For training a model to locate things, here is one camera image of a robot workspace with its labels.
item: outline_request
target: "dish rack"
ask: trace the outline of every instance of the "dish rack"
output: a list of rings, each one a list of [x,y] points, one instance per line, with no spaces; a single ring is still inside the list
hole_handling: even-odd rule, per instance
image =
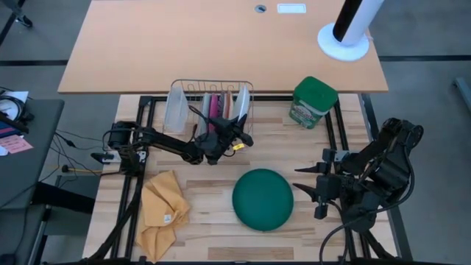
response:
[[[166,103],[166,114],[165,114],[165,121],[163,124],[163,132],[168,133],[171,135],[178,135],[181,140],[190,141],[193,136],[193,131],[195,130],[196,124],[196,131],[199,131],[198,124],[200,123],[200,117],[189,109],[189,106],[195,107],[199,112],[203,113],[203,98],[206,93],[208,94],[216,94],[220,96],[222,93],[230,93],[232,94],[233,102],[236,103],[237,97],[241,93],[241,91],[245,90],[249,93],[249,106],[247,111],[247,120],[244,125],[244,132],[252,135],[253,133],[253,116],[254,116],[254,88],[252,83],[248,81],[232,81],[232,80],[209,80],[209,79],[176,79],[171,84],[171,90],[169,93],[169,97]],[[179,101],[171,101],[171,94],[175,91],[178,91]],[[188,107],[176,107],[176,102],[179,104],[185,105],[185,100],[183,99],[183,95],[186,98],[186,102],[188,103]],[[169,119],[168,115],[169,109],[173,108],[173,110],[180,110],[179,117],[186,116],[185,126],[182,131],[176,132],[170,126],[166,126],[167,119]]]

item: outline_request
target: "green bowl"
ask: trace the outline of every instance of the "green bowl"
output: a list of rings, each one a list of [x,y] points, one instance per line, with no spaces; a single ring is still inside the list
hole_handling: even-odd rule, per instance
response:
[[[233,207],[246,226],[259,231],[279,228],[293,211],[294,198],[289,183],[277,172],[255,169],[235,184]]]

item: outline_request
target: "white rectangle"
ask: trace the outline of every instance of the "white rectangle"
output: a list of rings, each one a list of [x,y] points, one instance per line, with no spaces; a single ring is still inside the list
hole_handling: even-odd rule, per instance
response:
[[[305,4],[278,4],[279,14],[304,14],[306,13]]]

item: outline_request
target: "green container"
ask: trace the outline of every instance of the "green container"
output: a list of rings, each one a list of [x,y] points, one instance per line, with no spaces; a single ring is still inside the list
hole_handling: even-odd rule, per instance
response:
[[[306,77],[294,89],[289,116],[304,128],[312,129],[338,98],[335,89],[314,77]]]

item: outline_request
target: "wooden tabletop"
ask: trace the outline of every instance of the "wooden tabletop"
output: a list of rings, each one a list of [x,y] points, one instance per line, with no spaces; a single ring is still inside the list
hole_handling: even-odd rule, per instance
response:
[[[121,96],[116,120],[135,121],[139,96]],[[341,110],[352,150],[360,150],[369,140],[364,118],[355,94],[340,95]],[[288,117],[290,102],[254,102],[252,137],[254,146],[234,157],[222,158],[217,166],[203,163],[188,165],[177,155],[151,148],[146,165],[146,179],[162,171],[174,170],[183,196],[191,206],[190,222],[176,229],[177,240],[162,261],[318,261],[324,237],[341,224],[339,214],[330,207],[327,218],[314,219],[315,204],[302,191],[293,188],[294,211],[279,229],[261,233],[240,223],[234,214],[231,194],[237,179],[251,169],[273,169],[290,183],[315,186],[316,175],[295,172],[321,161],[322,150],[329,147],[325,120],[314,129],[301,128]],[[154,125],[162,130],[165,102],[157,104]],[[336,119],[333,115],[337,146],[340,146]],[[118,165],[105,167],[114,172]],[[104,176],[99,185],[83,257],[93,254],[116,223],[124,176]],[[127,237],[124,228],[123,256]],[[378,215],[372,232],[391,254],[394,240],[386,213]],[[354,233],[360,254],[358,235]],[[335,261],[344,249],[344,233],[337,233],[327,244],[324,259]],[[132,259],[142,255],[135,245]]]
[[[271,0],[92,1],[59,92],[165,93],[177,79],[215,79],[282,93],[307,76],[340,92],[388,91],[372,40],[353,63],[317,44],[344,0],[282,3],[305,3],[306,13],[278,13]]]

